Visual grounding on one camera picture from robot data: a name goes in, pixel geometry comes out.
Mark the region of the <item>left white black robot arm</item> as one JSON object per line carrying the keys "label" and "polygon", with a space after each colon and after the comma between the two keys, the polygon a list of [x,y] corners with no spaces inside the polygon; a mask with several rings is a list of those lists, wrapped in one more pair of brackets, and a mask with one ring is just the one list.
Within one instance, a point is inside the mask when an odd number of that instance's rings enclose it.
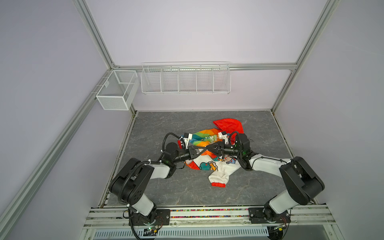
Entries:
{"label": "left white black robot arm", "polygon": [[178,144],[169,143],[162,150],[158,161],[140,161],[132,158],[114,177],[109,185],[109,192],[129,210],[143,217],[150,217],[154,214],[156,205],[145,195],[149,181],[170,178],[177,169],[177,163],[194,160],[212,147],[213,145],[192,145],[181,149]]}

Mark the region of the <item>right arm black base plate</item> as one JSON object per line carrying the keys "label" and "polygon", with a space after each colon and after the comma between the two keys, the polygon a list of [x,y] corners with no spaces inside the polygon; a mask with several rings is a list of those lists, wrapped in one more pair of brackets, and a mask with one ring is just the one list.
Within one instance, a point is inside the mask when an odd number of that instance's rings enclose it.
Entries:
{"label": "right arm black base plate", "polygon": [[252,224],[288,224],[291,222],[290,214],[285,211],[281,214],[264,207],[248,208],[249,220]]}

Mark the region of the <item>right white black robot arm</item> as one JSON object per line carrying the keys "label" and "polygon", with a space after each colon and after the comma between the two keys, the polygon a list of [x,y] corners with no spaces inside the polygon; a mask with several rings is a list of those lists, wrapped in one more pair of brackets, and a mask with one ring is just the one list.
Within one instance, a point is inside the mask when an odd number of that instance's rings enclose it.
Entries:
{"label": "right white black robot arm", "polygon": [[245,134],[238,134],[233,145],[217,142],[206,150],[218,157],[234,157],[246,171],[260,171],[281,177],[286,189],[269,200],[259,218],[273,222],[289,209],[305,206],[325,189],[325,184],[309,164],[301,157],[277,159],[251,150]]}

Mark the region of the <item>rainbow red kids jacket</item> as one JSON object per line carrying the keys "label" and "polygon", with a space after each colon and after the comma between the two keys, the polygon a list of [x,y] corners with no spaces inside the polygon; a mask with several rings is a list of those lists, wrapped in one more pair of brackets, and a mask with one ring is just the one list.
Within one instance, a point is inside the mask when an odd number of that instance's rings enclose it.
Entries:
{"label": "rainbow red kids jacket", "polygon": [[180,147],[192,147],[195,156],[185,164],[193,170],[212,171],[209,181],[213,187],[225,188],[230,175],[240,168],[238,157],[232,152],[237,134],[244,129],[236,119],[222,119],[213,122],[213,129],[193,134],[184,134]]}

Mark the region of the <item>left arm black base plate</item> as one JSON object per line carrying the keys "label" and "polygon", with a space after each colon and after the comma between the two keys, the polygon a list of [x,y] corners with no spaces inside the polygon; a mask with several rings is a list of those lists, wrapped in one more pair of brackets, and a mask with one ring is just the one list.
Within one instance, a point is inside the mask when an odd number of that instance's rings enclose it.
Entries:
{"label": "left arm black base plate", "polygon": [[128,213],[128,218],[133,221],[134,226],[168,226],[171,220],[170,209],[156,209],[152,210],[148,216],[140,213]]}

